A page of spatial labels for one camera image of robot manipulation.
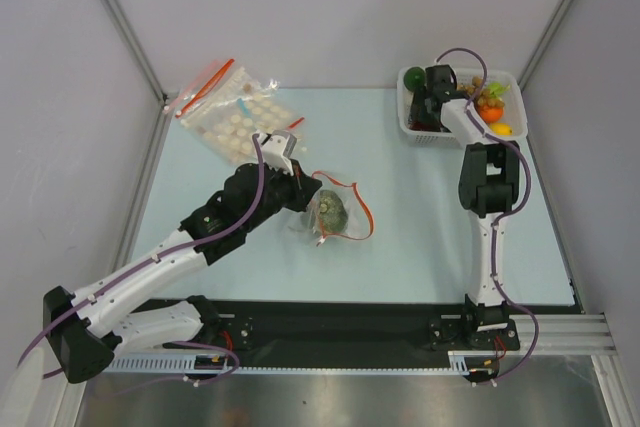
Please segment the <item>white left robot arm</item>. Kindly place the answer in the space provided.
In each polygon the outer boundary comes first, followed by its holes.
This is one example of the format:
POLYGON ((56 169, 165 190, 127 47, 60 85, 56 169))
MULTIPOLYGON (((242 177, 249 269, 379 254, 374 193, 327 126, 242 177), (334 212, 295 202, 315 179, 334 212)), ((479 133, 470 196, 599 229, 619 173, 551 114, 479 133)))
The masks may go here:
POLYGON ((43 297, 43 332, 60 373, 79 384, 131 350, 214 344, 220 323, 201 297, 146 312, 139 308, 170 284, 242 247, 249 233, 281 210, 305 211, 321 186, 298 164, 292 173, 243 164, 147 255, 74 292, 51 289, 43 297))

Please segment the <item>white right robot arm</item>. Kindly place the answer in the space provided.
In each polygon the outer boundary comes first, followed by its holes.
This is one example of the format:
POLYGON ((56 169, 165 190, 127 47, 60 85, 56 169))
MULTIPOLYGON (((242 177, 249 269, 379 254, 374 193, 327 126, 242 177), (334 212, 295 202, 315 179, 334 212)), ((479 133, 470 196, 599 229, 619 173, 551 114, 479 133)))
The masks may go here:
POLYGON ((474 96, 483 90, 458 87, 452 67, 411 67, 403 74, 411 95, 407 126, 414 131, 449 131, 464 148, 458 197, 469 214, 472 276, 457 318, 434 318, 428 327, 431 348, 497 351, 520 348, 502 282, 502 244, 506 215, 520 190, 520 150, 500 141, 479 115, 474 96))

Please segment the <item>green lime ball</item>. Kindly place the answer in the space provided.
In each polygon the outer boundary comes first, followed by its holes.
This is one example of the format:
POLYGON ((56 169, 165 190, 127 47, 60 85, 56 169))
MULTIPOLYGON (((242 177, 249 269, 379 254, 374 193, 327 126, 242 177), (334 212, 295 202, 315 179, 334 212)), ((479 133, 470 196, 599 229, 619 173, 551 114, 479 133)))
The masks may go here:
POLYGON ((410 67, 403 76, 403 83, 409 92, 415 92, 425 86, 426 71, 419 66, 410 67))

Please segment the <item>green netted melon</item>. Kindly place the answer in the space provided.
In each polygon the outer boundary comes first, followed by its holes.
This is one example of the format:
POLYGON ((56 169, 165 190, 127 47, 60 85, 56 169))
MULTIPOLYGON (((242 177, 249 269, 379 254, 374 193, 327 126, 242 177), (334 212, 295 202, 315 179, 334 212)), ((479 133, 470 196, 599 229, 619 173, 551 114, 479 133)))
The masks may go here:
POLYGON ((323 236, 343 234, 348 213, 339 195, 329 189, 319 190, 302 215, 302 225, 323 236))

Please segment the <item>yellow lemon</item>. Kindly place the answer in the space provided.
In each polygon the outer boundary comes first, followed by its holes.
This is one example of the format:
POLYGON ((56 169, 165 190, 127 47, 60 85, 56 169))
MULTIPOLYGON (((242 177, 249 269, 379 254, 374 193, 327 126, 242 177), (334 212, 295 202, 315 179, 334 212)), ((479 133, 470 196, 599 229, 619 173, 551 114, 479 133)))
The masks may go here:
POLYGON ((490 123, 488 127, 490 128, 491 132, 496 136, 508 137, 513 135, 513 129, 507 123, 494 122, 494 123, 490 123))

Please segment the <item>white plastic fruit basket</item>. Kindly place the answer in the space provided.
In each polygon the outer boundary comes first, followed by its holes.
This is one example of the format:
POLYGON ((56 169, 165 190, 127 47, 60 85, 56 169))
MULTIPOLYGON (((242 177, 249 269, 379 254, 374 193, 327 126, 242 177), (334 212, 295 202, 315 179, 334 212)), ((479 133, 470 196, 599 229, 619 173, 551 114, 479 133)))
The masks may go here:
POLYGON ((466 114, 465 99, 452 100, 442 109, 442 119, 446 127, 452 127, 453 132, 416 131, 409 125, 413 93, 404 84, 405 73, 409 67, 401 68, 397 75, 397 116, 399 127, 408 142, 417 146, 464 147, 469 141, 486 143, 488 139, 484 133, 498 137, 504 141, 522 142, 528 136, 528 121, 520 88, 513 75, 506 71, 489 69, 487 83, 497 82, 506 86, 507 90, 500 95, 505 107, 501 123, 511 128, 511 135, 501 135, 493 131, 488 124, 469 106, 466 114))

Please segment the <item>clear zip bag red zipper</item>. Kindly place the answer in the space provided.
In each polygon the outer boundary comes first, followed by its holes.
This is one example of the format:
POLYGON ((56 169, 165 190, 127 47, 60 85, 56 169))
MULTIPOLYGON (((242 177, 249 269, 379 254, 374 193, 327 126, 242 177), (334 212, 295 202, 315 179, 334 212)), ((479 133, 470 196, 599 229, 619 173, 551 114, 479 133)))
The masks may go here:
POLYGON ((320 181, 320 189, 305 211, 290 217, 289 233, 316 247, 333 240, 361 242, 372 237, 374 216, 357 182, 343 181, 321 170, 313 172, 311 178, 320 181))

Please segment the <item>orange tangerine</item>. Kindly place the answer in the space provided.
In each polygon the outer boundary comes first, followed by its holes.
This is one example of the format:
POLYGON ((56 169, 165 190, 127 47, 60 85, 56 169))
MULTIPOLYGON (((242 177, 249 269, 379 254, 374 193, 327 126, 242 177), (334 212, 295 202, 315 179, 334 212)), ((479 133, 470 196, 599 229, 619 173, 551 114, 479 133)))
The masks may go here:
POLYGON ((504 107, 499 104, 496 104, 496 105, 483 104, 481 106, 478 106, 476 108, 476 111, 480 116, 480 118, 486 124, 497 123, 502 119, 504 115, 504 107))

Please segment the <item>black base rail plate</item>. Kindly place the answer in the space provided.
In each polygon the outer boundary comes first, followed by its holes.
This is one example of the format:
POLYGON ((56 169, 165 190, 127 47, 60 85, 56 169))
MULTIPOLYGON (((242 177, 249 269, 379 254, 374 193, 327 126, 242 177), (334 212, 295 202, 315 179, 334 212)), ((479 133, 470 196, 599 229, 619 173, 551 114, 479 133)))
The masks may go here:
POLYGON ((376 350, 401 356, 420 351, 497 351, 431 348, 428 327, 434 318, 457 318, 461 304, 371 304, 221 301, 205 303, 205 326, 195 337, 207 345, 228 347, 238 356, 248 352, 292 355, 302 350, 354 357, 376 350))

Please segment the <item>green leafy vegetable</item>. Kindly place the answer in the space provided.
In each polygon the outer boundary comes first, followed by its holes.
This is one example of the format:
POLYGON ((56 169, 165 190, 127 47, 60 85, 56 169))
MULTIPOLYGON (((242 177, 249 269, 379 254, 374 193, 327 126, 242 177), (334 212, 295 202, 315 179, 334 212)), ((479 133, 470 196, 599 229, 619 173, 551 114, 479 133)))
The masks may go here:
POLYGON ((509 91, 511 85, 509 83, 502 84, 500 82, 491 82, 487 86, 487 91, 490 97, 499 98, 504 95, 507 91, 509 91))

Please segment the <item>polka dot zip bags pile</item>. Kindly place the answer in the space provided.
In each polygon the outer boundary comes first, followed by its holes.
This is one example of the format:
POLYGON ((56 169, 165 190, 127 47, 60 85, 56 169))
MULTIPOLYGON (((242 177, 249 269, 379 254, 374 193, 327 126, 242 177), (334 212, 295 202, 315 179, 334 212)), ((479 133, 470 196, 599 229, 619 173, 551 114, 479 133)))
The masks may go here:
POLYGON ((251 136, 258 130, 299 132, 305 117, 278 95, 279 83, 254 76, 235 63, 221 81, 177 122, 203 145, 232 163, 255 156, 251 136))

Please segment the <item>clear bag with red zipper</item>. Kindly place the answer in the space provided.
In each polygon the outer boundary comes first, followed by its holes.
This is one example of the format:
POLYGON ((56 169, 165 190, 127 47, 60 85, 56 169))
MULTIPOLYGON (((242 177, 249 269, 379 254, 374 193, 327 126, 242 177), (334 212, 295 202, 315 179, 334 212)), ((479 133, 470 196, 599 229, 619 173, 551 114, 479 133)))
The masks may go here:
POLYGON ((197 101, 206 96, 221 81, 234 63, 234 58, 224 61, 214 60, 163 108, 163 113, 173 114, 175 118, 183 117, 197 101))

